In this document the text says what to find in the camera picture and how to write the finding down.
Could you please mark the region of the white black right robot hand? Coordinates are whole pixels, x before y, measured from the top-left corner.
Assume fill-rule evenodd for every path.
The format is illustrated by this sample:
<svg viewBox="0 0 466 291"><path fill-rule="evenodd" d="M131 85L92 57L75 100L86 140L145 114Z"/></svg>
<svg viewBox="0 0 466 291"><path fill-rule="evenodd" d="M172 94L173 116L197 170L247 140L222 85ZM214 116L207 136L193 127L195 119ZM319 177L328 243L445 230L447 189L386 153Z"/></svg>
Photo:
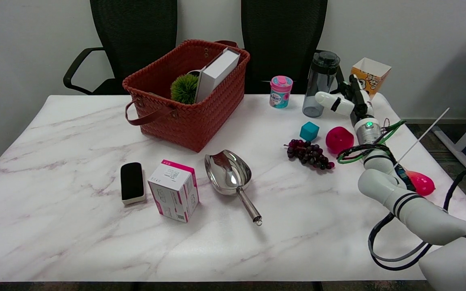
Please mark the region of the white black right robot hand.
<svg viewBox="0 0 466 291"><path fill-rule="evenodd" d="M322 107L343 116L349 116L355 125L366 118L374 118L373 105L368 92L364 90L355 74L344 81L336 77L338 86L332 92L317 92L314 97Z"/></svg>

